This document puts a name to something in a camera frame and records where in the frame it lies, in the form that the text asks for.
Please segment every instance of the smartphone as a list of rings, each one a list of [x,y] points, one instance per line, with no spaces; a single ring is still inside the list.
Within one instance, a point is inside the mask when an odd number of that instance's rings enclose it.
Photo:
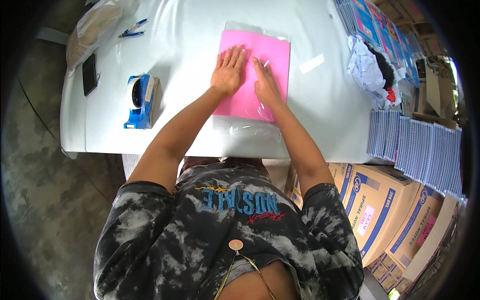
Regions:
[[[89,58],[82,65],[83,79],[84,79],[84,95],[90,94],[97,85],[96,81],[96,58],[95,54],[90,55]]]

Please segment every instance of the red embroidered script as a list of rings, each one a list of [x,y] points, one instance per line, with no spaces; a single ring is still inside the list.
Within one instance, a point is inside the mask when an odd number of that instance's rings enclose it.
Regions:
[[[280,220],[284,215],[286,215],[287,213],[284,213],[283,215],[276,215],[276,214],[273,214],[273,213],[269,213],[269,212],[264,212],[263,214],[261,215],[257,215],[257,213],[253,213],[253,215],[250,215],[249,216],[249,220],[247,221],[247,223],[245,224],[253,224],[253,222],[256,220],[256,219],[264,219],[264,218],[270,218],[274,221],[278,221]]]

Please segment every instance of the round medallion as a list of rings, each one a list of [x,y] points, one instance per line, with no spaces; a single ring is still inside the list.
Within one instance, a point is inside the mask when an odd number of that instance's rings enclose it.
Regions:
[[[243,248],[243,242],[241,240],[231,240],[228,243],[228,246],[230,247],[230,249],[238,251]]]

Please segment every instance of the pliers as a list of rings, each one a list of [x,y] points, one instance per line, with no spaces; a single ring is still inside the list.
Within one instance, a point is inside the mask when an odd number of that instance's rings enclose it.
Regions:
[[[133,32],[133,33],[130,33],[130,31],[134,30],[134,29],[137,29],[138,27],[142,26],[143,23],[147,22],[147,19],[143,19],[141,21],[138,21],[137,23],[135,23],[135,25],[133,25],[132,27],[130,27],[129,29],[125,30],[121,35],[118,36],[118,38],[121,38],[121,37],[128,37],[128,36],[138,36],[138,35],[141,35],[144,33],[144,31],[141,31],[141,32]]]

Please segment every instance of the gold chain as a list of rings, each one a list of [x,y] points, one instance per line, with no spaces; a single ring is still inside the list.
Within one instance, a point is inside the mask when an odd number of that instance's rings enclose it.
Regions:
[[[245,255],[243,254],[240,254],[238,252],[238,250],[235,250],[235,256],[233,257],[233,260],[232,260],[232,263],[230,264],[230,267],[228,267],[228,271],[227,271],[227,274],[225,274],[225,278],[223,278],[223,281],[222,281],[222,284],[220,285],[220,288],[218,289],[218,292],[216,293],[215,295],[215,298],[214,300],[217,300],[218,297],[220,296],[220,293],[221,291],[223,290],[223,288],[225,287],[225,283],[227,281],[227,278],[228,278],[228,275],[230,274],[230,271],[232,270],[232,266],[233,266],[233,262],[235,261],[235,257],[237,257],[237,255],[241,255],[243,256],[249,263],[252,264],[252,266],[255,268],[255,270],[257,270],[258,274],[260,274],[260,278],[263,280],[263,282],[265,283],[265,285],[267,286],[267,289],[268,289],[268,292],[270,293],[270,296],[272,297],[273,300],[276,300],[275,296],[273,295],[272,291],[270,290],[270,288],[268,287],[268,284],[267,282],[265,282],[265,279],[262,275],[262,272],[260,272],[260,270],[257,268],[257,266],[255,265],[255,263],[248,257],[246,257]]]

